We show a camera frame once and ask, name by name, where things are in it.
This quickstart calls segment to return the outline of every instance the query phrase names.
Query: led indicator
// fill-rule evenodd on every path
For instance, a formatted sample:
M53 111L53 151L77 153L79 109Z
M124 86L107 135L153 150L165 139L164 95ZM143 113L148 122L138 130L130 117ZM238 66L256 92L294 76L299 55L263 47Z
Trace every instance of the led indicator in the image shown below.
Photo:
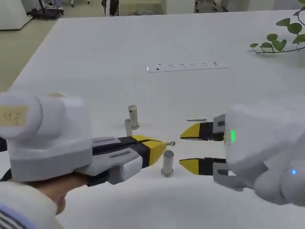
M236 141L236 133L235 130L231 130L231 142L235 142Z

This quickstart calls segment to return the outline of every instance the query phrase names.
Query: handwritten label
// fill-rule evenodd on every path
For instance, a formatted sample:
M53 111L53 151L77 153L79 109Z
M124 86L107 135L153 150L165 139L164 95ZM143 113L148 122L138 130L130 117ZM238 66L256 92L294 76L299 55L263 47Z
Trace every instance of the handwritten label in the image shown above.
M0 106L0 127L25 126L27 114L27 106Z
M48 96L52 96L52 97L57 97L57 98L64 98L65 96L59 92L54 92L54 93L50 93L50 94L46 94Z

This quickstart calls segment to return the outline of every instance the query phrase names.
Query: power strip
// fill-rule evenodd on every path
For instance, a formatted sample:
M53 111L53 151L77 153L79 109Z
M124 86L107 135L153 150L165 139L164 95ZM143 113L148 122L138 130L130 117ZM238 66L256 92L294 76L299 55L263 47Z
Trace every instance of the power strip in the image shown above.
M160 72L175 72L175 71L190 71L190 70L205 70L205 69L220 69L228 68L225 63L214 62L191 62L178 64L157 64L146 67L149 73Z

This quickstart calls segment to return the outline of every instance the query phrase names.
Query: silver pin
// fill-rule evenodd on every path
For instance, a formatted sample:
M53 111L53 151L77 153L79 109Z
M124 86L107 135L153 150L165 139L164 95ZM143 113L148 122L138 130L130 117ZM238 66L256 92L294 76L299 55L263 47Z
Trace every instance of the silver pin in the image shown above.
M176 142L172 141L172 142L167 142L166 143L167 146L175 146Z
M138 122L137 106L136 105L130 105L128 107L128 111L129 111L129 119L131 121L132 129L136 130L140 126L140 124Z
M125 129L126 129L126 136L130 137L132 135L132 123L130 119L125 119Z
M188 119L187 122L206 122L206 118L203 119Z
M166 150L163 153L163 167L161 174L164 177L171 177L173 175L173 156L174 153L171 150Z

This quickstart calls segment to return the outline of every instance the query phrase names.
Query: tabletop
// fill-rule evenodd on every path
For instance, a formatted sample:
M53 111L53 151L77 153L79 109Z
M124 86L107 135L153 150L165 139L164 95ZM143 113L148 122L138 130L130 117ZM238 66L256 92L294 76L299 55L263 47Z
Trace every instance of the tabletop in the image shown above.
M305 209L277 206L253 191L234 192L195 176L179 159L224 157L217 142L180 140L190 118L212 118L239 102L304 93L305 53L255 55L249 44L269 33L293 40L275 23L294 11L60 19L10 90L84 98L94 136L125 136L128 106L138 107L134 134L176 141L174 175L162 160L127 182L82 187L58 218L66 228L300 229ZM227 69L148 73L152 64L226 62ZM1 154L1 172L9 167Z

